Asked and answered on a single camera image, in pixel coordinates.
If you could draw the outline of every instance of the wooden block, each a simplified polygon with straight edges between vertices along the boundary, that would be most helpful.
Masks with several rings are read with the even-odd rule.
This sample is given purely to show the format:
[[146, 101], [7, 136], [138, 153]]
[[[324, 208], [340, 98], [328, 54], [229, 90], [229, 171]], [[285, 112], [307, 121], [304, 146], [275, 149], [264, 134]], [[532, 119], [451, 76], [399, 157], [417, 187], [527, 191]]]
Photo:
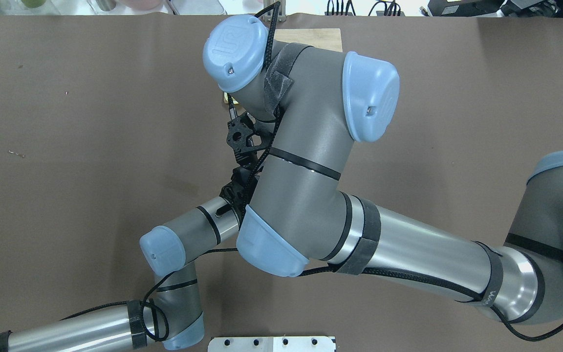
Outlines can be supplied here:
[[339, 28], [277, 29], [275, 40], [303, 43], [320, 49], [342, 52], [342, 36]]

